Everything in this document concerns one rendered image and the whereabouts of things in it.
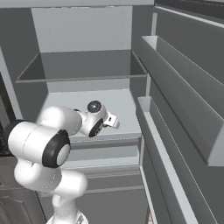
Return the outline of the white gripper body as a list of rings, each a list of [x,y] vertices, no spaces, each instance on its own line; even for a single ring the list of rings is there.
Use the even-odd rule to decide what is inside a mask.
[[[120,127],[120,122],[119,122],[118,118],[115,115],[111,116],[111,120],[110,121],[111,121],[111,124],[112,124],[113,128],[118,129]]]

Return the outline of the grey fridge drawer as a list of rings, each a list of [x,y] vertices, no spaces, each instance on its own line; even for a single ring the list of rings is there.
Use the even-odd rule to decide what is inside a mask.
[[[62,168],[85,174],[134,170],[139,165],[136,145],[71,150]]]

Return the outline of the grey fridge door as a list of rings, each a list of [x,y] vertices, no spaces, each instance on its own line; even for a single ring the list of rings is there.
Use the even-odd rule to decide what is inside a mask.
[[[155,224],[224,224],[224,3],[132,12],[140,167]]]

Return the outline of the grey open fridge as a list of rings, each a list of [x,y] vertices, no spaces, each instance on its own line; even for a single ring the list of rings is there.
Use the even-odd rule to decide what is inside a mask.
[[[50,93],[128,89],[146,78],[16,83],[40,53],[131,50],[128,0],[0,0],[0,122],[35,121]],[[136,169],[86,174],[87,192],[77,199],[89,224],[148,224],[150,208],[140,167],[141,136],[72,142],[72,150],[136,145]]]

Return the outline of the grey door bin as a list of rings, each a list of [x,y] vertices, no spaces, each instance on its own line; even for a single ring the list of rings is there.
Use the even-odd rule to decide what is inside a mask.
[[[142,170],[152,165],[171,224],[218,224],[179,147],[151,97],[136,103],[146,152]]]
[[[200,154],[224,166],[224,84],[159,36],[143,36],[140,58]]]

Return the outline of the dark grey cupboard door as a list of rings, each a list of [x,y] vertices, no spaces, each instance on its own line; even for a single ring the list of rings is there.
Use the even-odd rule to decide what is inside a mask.
[[[14,178],[17,160],[0,157],[0,224],[46,224],[38,195]]]

